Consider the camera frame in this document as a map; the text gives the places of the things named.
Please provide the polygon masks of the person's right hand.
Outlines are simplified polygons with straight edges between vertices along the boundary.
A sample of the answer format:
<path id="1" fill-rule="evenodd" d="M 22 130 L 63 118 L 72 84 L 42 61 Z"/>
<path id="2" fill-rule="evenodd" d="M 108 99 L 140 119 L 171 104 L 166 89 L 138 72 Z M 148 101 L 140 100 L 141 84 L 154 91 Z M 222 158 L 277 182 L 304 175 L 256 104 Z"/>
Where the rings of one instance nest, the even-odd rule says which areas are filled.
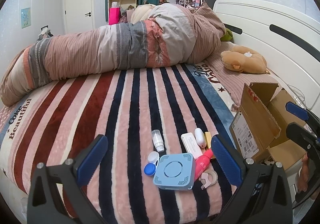
<path id="1" fill-rule="evenodd" d="M 300 176 L 297 183 L 298 192 L 307 191 L 308 179 L 309 179 L 309 158 L 308 158 L 308 155 L 305 154 L 305 156 L 302 159 L 302 169 L 300 171 Z"/>

